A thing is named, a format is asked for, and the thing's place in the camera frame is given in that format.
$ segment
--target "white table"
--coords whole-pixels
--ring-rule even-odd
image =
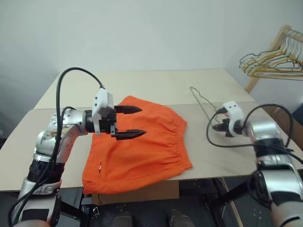
[[[196,179],[250,174],[255,167],[252,148],[218,148],[206,140],[207,118],[193,98],[189,86],[195,86],[216,106],[234,100],[247,114],[257,104],[243,88],[224,70],[193,71],[134,71],[96,73],[105,87],[114,95],[118,104],[128,95],[146,99],[162,105],[169,105],[187,122],[185,144],[193,168],[172,179]],[[23,178],[32,162],[36,137],[49,123],[55,112],[56,81],[50,86],[35,108],[27,113],[12,132],[0,153],[0,191],[19,190]],[[61,107],[70,105],[77,109],[91,109],[98,84],[82,72],[70,72],[63,79]],[[213,108],[203,104],[209,115]],[[252,117],[270,118],[263,110]],[[219,144],[248,143],[244,137],[225,138],[224,133],[211,130],[212,140]],[[62,176],[62,187],[81,187],[82,171],[91,145],[92,135],[79,137],[71,151]],[[291,141],[290,148],[303,158],[303,153]]]

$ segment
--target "white wall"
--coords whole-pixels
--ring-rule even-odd
[[[267,48],[281,25],[303,31],[303,1],[292,0],[1,0],[0,125],[7,136],[58,73],[89,70],[189,70],[226,68],[242,85],[238,69],[247,52]],[[263,80],[257,101],[291,108],[291,94],[270,91],[286,84]]]

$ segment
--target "cardboard box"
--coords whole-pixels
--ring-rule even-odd
[[[277,122],[280,128],[287,134],[289,128],[289,118],[282,109],[274,106],[264,107],[264,110]],[[295,119],[292,140],[303,150],[303,127]]]
[[[104,205],[111,203],[139,202],[179,198],[179,181],[161,181],[146,187],[119,194],[93,194],[92,203]]]

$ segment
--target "orange shorts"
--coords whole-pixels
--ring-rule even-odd
[[[94,134],[82,178],[85,194],[131,191],[192,168],[183,142],[187,125],[183,118],[168,107],[132,96],[120,105],[134,105],[143,111],[117,114],[118,130],[147,132],[131,140]]]

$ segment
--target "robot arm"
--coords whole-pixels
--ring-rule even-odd
[[[55,226],[60,215],[61,198],[57,195],[61,186],[61,176],[64,165],[69,158],[72,146],[78,136],[86,135],[89,132],[96,134],[107,133],[116,140],[127,140],[145,134],[142,130],[127,130],[118,132],[116,115],[117,113],[132,114],[141,111],[135,106],[114,106],[113,97],[104,88],[101,88],[93,101],[92,110],[77,111],[67,109],[62,116],[62,134],[56,157],[56,162],[44,179],[44,183],[38,187],[22,208],[21,203],[15,207],[13,213],[14,224],[26,226],[26,223],[41,220],[51,226]],[[38,178],[49,164],[53,154],[53,148],[57,135],[56,114],[51,118],[47,128],[40,132],[36,141],[33,162],[30,166],[28,176],[24,179],[19,199],[27,194],[36,184]]]
[[[267,205],[277,227],[303,226],[303,183],[287,154],[274,121],[247,121],[235,102],[227,102],[219,110],[228,119],[214,125],[227,137],[244,135],[250,138],[256,152],[257,171],[253,174],[258,201]]]

